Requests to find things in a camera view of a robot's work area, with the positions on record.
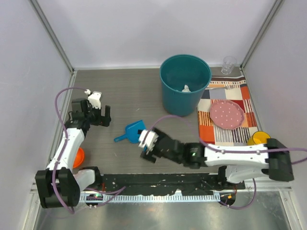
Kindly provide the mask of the colourful striped placemat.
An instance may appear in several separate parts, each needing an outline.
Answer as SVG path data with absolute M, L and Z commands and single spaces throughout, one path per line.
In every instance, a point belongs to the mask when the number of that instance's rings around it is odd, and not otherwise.
M 197 107 L 199 136 L 209 144 L 245 146 L 258 125 L 244 76 L 213 77 Z

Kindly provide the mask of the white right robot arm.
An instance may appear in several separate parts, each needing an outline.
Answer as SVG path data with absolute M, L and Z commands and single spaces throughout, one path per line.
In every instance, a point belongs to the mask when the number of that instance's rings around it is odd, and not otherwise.
M 157 158 L 166 158 L 190 169 L 219 166 L 216 182 L 222 189 L 258 177 L 279 182 L 294 180 L 289 150 L 274 138 L 252 146 L 217 146 L 183 143 L 157 128 L 138 130 L 138 134 L 145 160 L 154 163 Z

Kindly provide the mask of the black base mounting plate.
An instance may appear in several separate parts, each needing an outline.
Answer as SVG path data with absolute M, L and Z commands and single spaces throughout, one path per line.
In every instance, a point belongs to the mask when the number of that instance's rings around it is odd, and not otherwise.
M 209 173 L 154 173 L 154 174 L 103 174 L 95 176 L 84 170 L 74 176 L 80 190 L 93 190 L 113 194 L 120 189 L 125 196 L 166 196 L 180 190 L 184 196 L 212 195 L 213 191 L 244 190 L 245 184 L 232 184 L 217 174 Z

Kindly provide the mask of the yellow mug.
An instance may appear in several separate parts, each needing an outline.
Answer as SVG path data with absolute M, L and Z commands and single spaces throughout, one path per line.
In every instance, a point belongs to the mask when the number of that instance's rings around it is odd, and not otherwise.
M 271 136 L 263 131 L 255 132 L 247 141 L 248 146 L 258 145 L 258 144 L 266 144 L 267 139 L 270 139 Z

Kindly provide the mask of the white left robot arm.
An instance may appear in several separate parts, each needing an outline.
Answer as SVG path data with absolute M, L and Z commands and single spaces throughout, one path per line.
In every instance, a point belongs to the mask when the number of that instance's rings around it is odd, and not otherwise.
M 87 99 L 74 99 L 71 106 L 71 119 L 65 123 L 54 158 L 45 170 L 39 170 L 35 175 L 42 208 L 75 207 L 83 190 L 97 191 L 103 182 L 96 166 L 82 168 L 77 174 L 72 170 L 78 149 L 90 127 L 109 126 L 110 106 L 105 106 L 105 114 L 101 115 L 101 100 L 97 93 Z

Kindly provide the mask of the orange plastic bowl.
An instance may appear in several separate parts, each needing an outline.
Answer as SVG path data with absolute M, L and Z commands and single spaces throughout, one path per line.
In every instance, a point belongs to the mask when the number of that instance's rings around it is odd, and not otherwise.
M 77 154 L 74 159 L 73 168 L 77 168 L 82 165 L 85 158 L 85 153 L 82 148 L 78 148 Z

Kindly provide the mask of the silver fork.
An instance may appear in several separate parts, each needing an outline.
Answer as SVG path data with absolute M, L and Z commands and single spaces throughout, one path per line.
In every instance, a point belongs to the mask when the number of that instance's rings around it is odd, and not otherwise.
M 205 90 L 216 90 L 216 89 L 230 90 L 230 89 L 235 89 L 235 88 L 236 88 L 235 85 L 227 85 L 227 86 L 224 86 L 224 87 L 209 87 L 209 88 L 206 88 Z

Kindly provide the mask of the clear drinking glass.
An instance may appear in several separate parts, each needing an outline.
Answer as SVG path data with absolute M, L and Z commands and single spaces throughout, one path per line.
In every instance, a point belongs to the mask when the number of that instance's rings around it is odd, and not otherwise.
M 233 56 L 227 56 L 223 59 L 223 65 L 221 68 L 221 72 L 224 75 L 229 75 L 237 64 L 237 59 Z

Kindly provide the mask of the pink dotted plate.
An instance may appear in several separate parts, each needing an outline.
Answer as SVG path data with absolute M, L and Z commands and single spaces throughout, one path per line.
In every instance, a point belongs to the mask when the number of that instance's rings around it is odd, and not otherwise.
M 213 123 L 222 128 L 233 130 L 240 127 L 245 118 L 241 107 L 230 100 L 218 100 L 209 109 L 210 119 Z

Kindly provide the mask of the teal plastic waste bin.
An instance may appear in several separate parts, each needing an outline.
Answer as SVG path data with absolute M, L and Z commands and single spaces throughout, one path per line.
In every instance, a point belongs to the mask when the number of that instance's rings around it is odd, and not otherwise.
M 181 54 L 166 59 L 159 70 L 164 109 L 188 116 L 196 107 L 212 79 L 209 65 L 199 57 Z M 191 92 L 181 92 L 188 85 Z

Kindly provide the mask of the crumpled white paper scrap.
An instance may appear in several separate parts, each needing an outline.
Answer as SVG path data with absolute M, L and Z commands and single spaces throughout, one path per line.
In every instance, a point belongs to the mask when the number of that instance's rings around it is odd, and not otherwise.
M 181 92 L 191 92 L 188 85 L 184 85 L 184 88 L 181 90 Z

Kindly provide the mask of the blue plastic dustpan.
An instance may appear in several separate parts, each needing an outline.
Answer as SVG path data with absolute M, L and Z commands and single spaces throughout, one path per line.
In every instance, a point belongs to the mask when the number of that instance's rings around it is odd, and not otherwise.
M 143 130 L 146 129 L 146 126 L 143 120 L 136 121 L 125 127 L 125 134 L 119 137 L 114 138 L 115 142 L 119 142 L 127 139 L 130 143 L 136 144 L 139 142 L 139 137 Z

